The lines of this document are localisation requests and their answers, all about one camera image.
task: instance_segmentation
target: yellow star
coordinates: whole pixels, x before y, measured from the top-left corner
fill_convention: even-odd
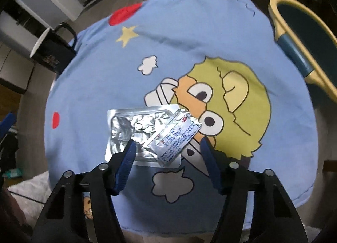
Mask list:
[[[138,34],[136,34],[134,32],[134,29],[136,27],[137,26],[131,26],[130,28],[126,28],[126,27],[123,26],[123,28],[122,28],[123,33],[120,36],[120,38],[116,40],[116,42],[122,41],[123,42],[123,48],[124,48],[127,45],[127,43],[129,42],[130,39],[139,36]]]

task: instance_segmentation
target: black mug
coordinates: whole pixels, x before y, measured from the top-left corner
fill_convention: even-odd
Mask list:
[[[60,28],[67,29],[74,36],[74,43],[70,46],[63,38],[56,34]],[[47,28],[35,43],[30,57],[47,69],[62,74],[71,60],[76,56],[75,45],[77,35],[65,22],[60,23],[55,30]]]

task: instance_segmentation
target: red oval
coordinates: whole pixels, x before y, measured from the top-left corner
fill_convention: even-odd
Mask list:
[[[127,7],[120,8],[114,12],[109,18],[109,24],[111,26],[118,25],[123,21],[126,21],[128,18],[131,18],[134,13],[141,7],[142,3],[136,3]]]
[[[54,112],[53,114],[53,122],[52,127],[55,129],[60,123],[60,114],[58,112]]]

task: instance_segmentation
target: blue tablecloth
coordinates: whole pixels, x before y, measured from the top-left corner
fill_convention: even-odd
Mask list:
[[[315,116],[268,18],[250,0],[148,0],[131,9],[126,20],[116,13],[79,34],[77,56],[50,92],[44,135],[52,186],[66,170],[104,162],[107,110],[178,103],[203,126],[178,169],[132,167],[113,197],[123,229],[215,230],[225,198],[198,151],[203,136],[251,170],[273,169],[295,206],[305,203],[317,169]],[[249,194],[245,228],[252,208]]]

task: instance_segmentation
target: mug handle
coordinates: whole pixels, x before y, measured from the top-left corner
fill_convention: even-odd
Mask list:
[[[71,28],[71,26],[68,23],[65,22],[61,22],[59,25],[57,25],[54,29],[54,32],[56,33],[60,28],[65,28],[67,29],[70,33],[72,33],[72,35],[74,36],[74,42],[72,44],[72,49],[75,49],[76,43],[77,43],[77,35],[74,31],[73,28]]]

